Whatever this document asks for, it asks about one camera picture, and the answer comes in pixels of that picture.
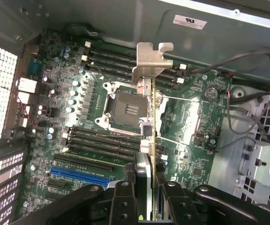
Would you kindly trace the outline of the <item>blue expansion slot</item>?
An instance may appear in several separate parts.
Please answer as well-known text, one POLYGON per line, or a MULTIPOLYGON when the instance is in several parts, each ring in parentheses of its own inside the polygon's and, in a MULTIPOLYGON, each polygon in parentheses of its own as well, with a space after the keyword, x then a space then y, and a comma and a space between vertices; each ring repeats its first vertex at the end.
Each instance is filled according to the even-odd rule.
POLYGON ((88 173, 83 173, 83 172, 78 172, 78 171, 72 171, 72 170, 67 170, 59 167, 51 167, 50 168, 50 174, 52 175, 58 175, 70 179, 75 179, 75 180, 81 180, 101 186, 107 186, 111 180, 109 178, 105 178, 102 176, 98 175, 91 175, 88 173))

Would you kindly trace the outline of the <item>green motherboard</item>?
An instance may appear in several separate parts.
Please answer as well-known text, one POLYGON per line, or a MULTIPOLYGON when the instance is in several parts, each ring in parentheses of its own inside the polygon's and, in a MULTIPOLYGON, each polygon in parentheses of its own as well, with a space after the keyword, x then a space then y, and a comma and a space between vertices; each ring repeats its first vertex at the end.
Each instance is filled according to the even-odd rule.
MULTIPOLYGON (((17 206, 18 216, 26 216, 53 202, 45 199, 47 192, 67 195, 89 182, 50 174, 51 167, 88 173, 109 178, 112 181, 125 178, 124 169, 131 161, 102 156, 100 154, 66 153, 69 129, 79 127, 94 131, 114 133, 95 124, 101 117, 106 90, 104 82, 131 82, 92 72, 81 65, 92 39, 68 36, 63 32, 47 30, 40 38, 38 55, 42 62, 39 76, 29 79, 46 86, 45 93, 30 105, 30 150, 27 157, 22 190, 17 206), (93 160, 113 166, 111 172, 54 160, 55 154, 93 160), (48 187, 48 180, 67 182, 64 189, 48 187)), ((156 163, 164 166, 166 178, 188 185, 189 189, 208 182, 214 155, 218 152, 218 140, 224 119, 227 96, 232 80, 219 71, 201 75, 184 75, 186 69, 196 65, 174 60, 168 73, 184 78, 180 90, 156 87, 166 102, 161 114, 160 134, 156 137, 156 163), (205 101, 203 91, 215 87, 219 97, 205 101)))

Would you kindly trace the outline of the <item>short black expansion slot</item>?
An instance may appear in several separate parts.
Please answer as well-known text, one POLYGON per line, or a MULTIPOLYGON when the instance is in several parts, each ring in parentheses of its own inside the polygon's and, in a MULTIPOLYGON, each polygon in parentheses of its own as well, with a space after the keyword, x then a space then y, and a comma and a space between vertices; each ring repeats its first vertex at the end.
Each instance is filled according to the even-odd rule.
POLYGON ((52 187, 52 188, 59 188, 59 189, 64 189, 67 185, 67 182, 62 181, 62 180, 48 180, 47 186, 52 187))

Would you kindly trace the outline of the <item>CPU socket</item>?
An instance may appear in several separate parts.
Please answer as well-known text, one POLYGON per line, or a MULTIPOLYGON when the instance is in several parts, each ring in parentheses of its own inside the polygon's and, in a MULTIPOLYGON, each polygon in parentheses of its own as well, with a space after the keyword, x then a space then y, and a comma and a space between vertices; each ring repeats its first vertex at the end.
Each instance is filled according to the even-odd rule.
POLYGON ((147 99, 136 94, 135 86, 124 82, 104 82, 102 88, 107 93, 95 124, 110 132, 139 135, 139 125, 147 116, 147 99))

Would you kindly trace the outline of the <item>silver metal drive cage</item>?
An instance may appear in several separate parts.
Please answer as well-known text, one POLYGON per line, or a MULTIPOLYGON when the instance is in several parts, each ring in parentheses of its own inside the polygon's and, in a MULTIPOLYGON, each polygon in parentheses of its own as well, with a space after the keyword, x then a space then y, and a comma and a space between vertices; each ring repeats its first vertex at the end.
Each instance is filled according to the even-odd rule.
POLYGON ((226 113, 209 184, 270 208, 270 95, 226 113))

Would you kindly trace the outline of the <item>silver coin battery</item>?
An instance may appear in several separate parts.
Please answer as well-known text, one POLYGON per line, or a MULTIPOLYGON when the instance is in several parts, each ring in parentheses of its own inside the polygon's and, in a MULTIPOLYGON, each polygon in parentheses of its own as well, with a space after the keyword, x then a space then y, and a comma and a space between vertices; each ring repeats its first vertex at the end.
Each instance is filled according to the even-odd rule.
POLYGON ((204 91, 203 91, 203 99, 205 101, 216 101, 219 97, 219 93, 218 90, 211 86, 211 87, 207 87, 204 91))

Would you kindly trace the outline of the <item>blue serial port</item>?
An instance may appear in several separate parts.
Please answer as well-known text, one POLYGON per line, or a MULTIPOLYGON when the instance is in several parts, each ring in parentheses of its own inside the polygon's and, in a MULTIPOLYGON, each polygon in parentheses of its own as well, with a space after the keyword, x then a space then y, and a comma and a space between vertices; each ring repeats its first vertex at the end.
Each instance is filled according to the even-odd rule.
POLYGON ((28 67, 28 75, 39 76, 42 68, 42 62, 38 59, 31 59, 28 67))

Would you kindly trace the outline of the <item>white case label sticker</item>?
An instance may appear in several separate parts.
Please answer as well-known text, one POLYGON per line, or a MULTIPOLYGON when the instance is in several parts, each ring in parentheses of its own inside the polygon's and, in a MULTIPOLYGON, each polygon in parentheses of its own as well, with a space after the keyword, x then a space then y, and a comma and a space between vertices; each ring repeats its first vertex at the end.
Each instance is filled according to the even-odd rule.
POLYGON ((173 19, 173 24, 181 25, 184 27, 194 28, 196 30, 202 30, 205 25, 207 24, 207 21, 182 16, 182 15, 175 15, 173 19))

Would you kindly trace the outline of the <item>black and silver PC case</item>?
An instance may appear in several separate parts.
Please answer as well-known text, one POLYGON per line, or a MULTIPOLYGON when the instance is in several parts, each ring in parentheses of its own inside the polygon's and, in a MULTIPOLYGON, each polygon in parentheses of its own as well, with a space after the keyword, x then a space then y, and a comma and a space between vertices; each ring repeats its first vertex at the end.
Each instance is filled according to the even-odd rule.
MULTIPOLYGON (((17 206, 31 129, 18 123, 21 117, 32 122, 30 114, 20 114, 21 106, 36 103, 47 88, 37 82, 26 105, 17 102, 22 92, 17 83, 29 79, 29 62, 47 30, 136 52, 140 42, 152 43, 155 50, 160 43, 172 43, 164 59, 196 65, 184 75, 215 70, 232 80, 224 118, 231 106, 270 95, 270 0, 0 0, 0 225, 25 217, 18 216, 17 206), (207 24, 202 30, 176 25, 175 15, 207 24)), ((146 179, 136 175, 138 225, 173 225, 156 181, 157 217, 145 220, 139 213, 146 213, 146 179)))

